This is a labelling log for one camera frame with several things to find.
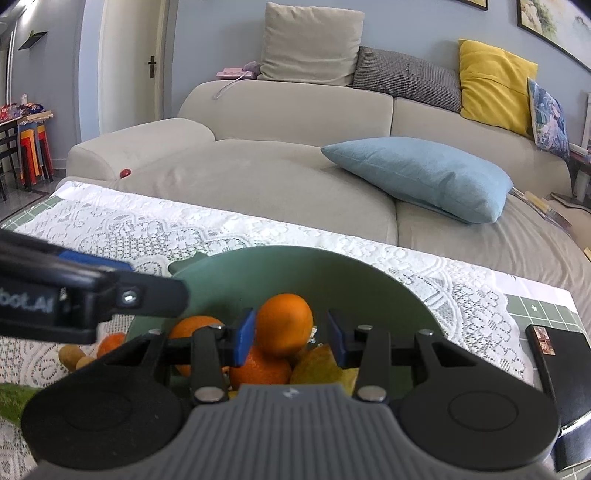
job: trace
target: orange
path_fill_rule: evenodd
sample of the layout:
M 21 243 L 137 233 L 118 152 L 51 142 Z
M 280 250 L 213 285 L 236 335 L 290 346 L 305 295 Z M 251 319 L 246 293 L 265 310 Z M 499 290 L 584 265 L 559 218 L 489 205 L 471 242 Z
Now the orange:
M 173 329 L 170 330 L 168 338 L 190 337 L 195 330 L 208 325 L 223 325 L 223 323 L 214 317 L 196 315 L 195 317 L 189 317 L 178 322 Z M 176 368 L 184 377 L 191 375 L 191 365 L 176 365 Z
M 265 355 L 256 346 L 251 347 L 244 365 L 230 367 L 230 383 L 237 390 L 243 383 L 256 385 L 286 384 L 291 376 L 291 367 L 284 358 Z
M 268 355 L 294 355 L 310 340 L 313 323 L 312 311 L 302 297 L 276 295 L 256 314 L 256 344 Z
M 106 355 L 111 350 L 115 350 L 117 347 L 123 345 L 125 341 L 124 333 L 111 333 L 103 338 L 103 341 L 99 345 L 99 349 L 96 351 L 96 357 L 100 358 Z

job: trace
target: green leaf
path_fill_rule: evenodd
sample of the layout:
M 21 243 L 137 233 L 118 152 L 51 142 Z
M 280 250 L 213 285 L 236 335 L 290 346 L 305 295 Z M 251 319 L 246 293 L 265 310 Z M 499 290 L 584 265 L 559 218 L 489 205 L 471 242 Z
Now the green leaf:
M 0 384 L 0 417 L 19 426 L 22 411 L 29 400 L 40 390 L 40 388 L 27 387 L 26 385 Z

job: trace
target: sofa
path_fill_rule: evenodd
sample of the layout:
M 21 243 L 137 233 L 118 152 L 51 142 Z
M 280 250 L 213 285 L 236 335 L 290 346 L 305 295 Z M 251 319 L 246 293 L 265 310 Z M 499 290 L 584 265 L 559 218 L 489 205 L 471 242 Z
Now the sofa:
M 564 288 L 591 332 L 586 212 L 552 202 L 574 239 L 511 195 L 497 222 L 466 225 L 390 197 L 320 147 L 389 135 L 436 141 L 497 164 L 516 188 L 539 197 L 571 193 L 562 159 L 512 132 L 381 93 L 259 80 L 220 93 L 227 84 L 196 87 L 177 118 L 73 147 L 68 179 L 356 235 Z M 125 168 L 131 174 L 120 179 Z

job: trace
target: light blue wall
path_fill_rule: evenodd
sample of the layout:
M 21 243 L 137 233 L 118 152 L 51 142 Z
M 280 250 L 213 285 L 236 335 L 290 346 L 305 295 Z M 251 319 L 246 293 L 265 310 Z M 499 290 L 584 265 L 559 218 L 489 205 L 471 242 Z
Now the light blue wall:
M 47 122 L 51 156 L 66 158 L 80 141 L 78 118 L 78 53 L 85 0 L 37 0 L 19 18 L 15 47 L 31 30 L 48 31 L 29 50 L 15 50 L 12 101 L 26 93 L 30 102 L 51 109 Z
M 178 0 L 171 113 L 191 90 L 261 54 L 266 0 Z M 366 13 L 362 44 L 395 50 L 457 70 L 457 39 L 480 40 L 540 65 L 539 83 L 562 104 L 570 140 L 580 144 L 591 73 L 517 27 L 516 0 L 489 0 L 483 12 L 456 0 L 306 0 L 294 5 Z
M 99 136 L 98 67 L 99 37 L 105 0 L 86 0 L 78 69 L 80 140 Z

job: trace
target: door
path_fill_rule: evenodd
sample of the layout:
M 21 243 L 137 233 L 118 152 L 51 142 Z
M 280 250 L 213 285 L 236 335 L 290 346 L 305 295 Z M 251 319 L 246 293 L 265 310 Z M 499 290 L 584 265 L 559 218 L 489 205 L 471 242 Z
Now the door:
M 101 134 L 162 117 L 167 0 L 105 0 L 99 44 Z

